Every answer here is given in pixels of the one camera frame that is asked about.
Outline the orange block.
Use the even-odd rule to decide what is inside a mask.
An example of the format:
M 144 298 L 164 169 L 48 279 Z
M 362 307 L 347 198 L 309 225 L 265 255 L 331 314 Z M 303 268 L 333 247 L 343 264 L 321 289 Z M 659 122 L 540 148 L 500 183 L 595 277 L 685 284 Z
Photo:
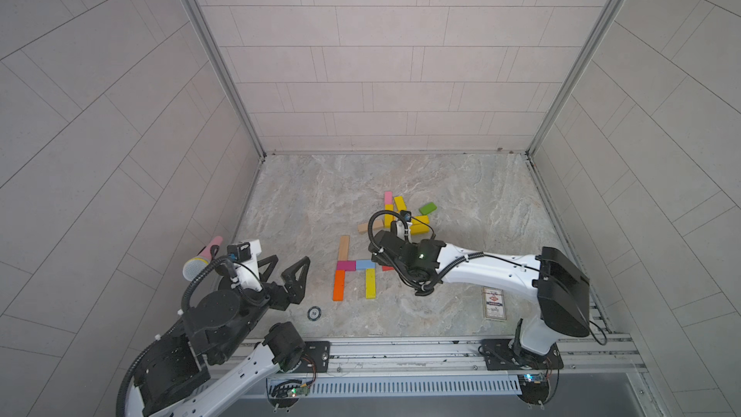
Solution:
M 337 302 L 343 301 L 344 296 L 345 296 L 345 271 L 336 270 L 335 280 L 334 280 L 334 285 L 333 285 L 332 300 L 337 301 Z

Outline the light blue block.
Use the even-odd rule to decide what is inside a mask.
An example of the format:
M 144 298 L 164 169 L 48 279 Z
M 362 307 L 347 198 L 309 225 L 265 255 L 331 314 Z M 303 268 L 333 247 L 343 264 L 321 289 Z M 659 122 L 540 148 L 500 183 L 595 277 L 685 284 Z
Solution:
M 375 268 L 376 268 L 376 263 L 371 260 L 357 260 L 355 262 L 355 269 L 357 271 L 374 270 Z

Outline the magenta block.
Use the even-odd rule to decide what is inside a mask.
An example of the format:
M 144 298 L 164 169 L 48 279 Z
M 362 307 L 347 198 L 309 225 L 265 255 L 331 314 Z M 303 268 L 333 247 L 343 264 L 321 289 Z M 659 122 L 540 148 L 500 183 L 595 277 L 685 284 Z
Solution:
M 356 262 L 355 261 L 338 261 L 337 262 L 337 270 L 355 271 L 356 270 Z

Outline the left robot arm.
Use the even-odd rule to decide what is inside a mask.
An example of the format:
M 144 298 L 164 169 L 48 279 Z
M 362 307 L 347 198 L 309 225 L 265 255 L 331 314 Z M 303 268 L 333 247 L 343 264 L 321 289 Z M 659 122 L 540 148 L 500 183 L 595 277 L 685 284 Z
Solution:
M 125 372 L 116 415 L 216 415 L 258 381 L 301 363 L 304 340 L 291 322 L 279 322 L 233 370 L 211 378 L 210 367 L 231 359 L 268 310 L 303 301 L 311 266 L 304 257 L 272 282 L 279 259 L 262 258 L 258 241 L 230 245 L 225 254 L 221 243 L 216 237 L 184 265 L 178 319 Z

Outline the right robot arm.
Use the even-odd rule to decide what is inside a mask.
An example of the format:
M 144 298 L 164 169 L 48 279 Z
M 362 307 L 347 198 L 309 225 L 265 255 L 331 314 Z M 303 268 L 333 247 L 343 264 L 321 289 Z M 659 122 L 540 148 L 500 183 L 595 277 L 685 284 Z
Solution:
M 511 349 L 538 356 L 563 337 L 587 338 L 590 279 L 563 252 L 544 246 L 538 255 L 507 256 L 473 251 L 437 239 L 413 242 L 394 232 L 369 233 L 372 260 L 391 266 L 418 297 L 444 283 L 478 285 L 514 293 L 533 305 Z

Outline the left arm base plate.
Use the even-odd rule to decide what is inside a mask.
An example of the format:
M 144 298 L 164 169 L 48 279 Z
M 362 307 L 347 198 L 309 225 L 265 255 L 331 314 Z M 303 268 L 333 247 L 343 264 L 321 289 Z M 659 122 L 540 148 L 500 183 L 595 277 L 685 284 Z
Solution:
M 324 374 L 328 370 L 331 343 L 329 341 L 309 341 L 297 365 L 291 370 L 293 374 Z

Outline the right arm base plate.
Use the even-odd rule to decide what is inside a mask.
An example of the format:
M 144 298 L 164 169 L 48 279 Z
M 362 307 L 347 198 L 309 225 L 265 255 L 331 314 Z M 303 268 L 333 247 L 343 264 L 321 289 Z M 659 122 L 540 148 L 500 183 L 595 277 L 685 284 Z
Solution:
M 484 339 L 478 352 L 484 358 L 488 371 L 557 371 L 563 369 L 563 359 L 554 344 L 547 355 L 538 355 L 515 349 L 513 339 Z

